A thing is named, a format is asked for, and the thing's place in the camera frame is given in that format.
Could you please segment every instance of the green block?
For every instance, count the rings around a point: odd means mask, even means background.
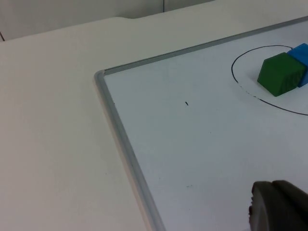
[[[306,66],[287,53],[264,60],[258,83],[272,95],[279,96],[297,87]]]

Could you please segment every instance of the blue block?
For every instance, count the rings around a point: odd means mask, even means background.
[[[303,65],[308,68],[308,45],[303,43],[302,45],[299,45],[298,47],[295,47],[294,49],[290,50],[288,52],[290,56],[295,58],[296,60],[300,61]],[[308,83],[308,71],[306,70],[303,78],[300,80],[298,87],[302,87],[305,84]]]

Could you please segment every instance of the white wall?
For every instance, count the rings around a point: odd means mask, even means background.
[[[165,0],[165,11],[201,4],[213,0]]]
[[[6,40],[104,18],[160,13],[162,0],[0,0]]]

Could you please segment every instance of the black circle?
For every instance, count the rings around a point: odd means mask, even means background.
[[[291,50],[293,49],[293,47],[284,46],[284,45],[269,45],[269,46],[262,46],[262,47],[253,48],[253,49],[251,49],[251,50],[249,50],[249,51],[246,51],[245,53],[241,54],[240,56],[238,56],[238,57],[234,60],[234,62],[232,63],[232,66],[231,66],[232,76],[233,76],[233,79],[235,80],[235,82],[236,82],[237,84],[239,84],[239,81],[236,79],[236,77],[235,77],[235,75],[234,75],[234,71],[233,71],[233,67],[234,67],[234,64],[236,63],[236,61],[238,61],[239,58],[243,57],[244,55],[246,55],[246,54],[248,54],[248,53],[250,53],[250,52],[252,52],[252,51],[255,51],[255,50],[258,50],[258,49],[262,49],[262,48],[266,48],[266,47],[287,47],[287,48],[290,48]],[[287,111],[287,112],[291,112],[291,113],[294,113],[294,114],[298,114],[298,115],[308,116],[308,114],[301,113],[301,112],[291,111],[291,110],[288,110],[288,109],[286,109],[286,108],[279,107],[279,106],[277,106],[277,105],[271,104],[271,103],[269,103],[269,102],[267,102],[267,101],[265,101],[265,100],[263,100],[263,99],[258,98],[257,96],[254,96],[254,95],[252,95],[252,96],[253,96],[254,98],[260,100],[260,101],[263,102],[263,103],[266,103],[266,104],[268,104],[268,105],[270,105],[270,106],[279,108],[279,109],[281,109],[281,110],[284,110],[284,111]]]

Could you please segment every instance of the white table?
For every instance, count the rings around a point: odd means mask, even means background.
[[[305,0],[265,2],[216,0],[1,42],[1,228],[145,230],[94,73],[308,15]]]

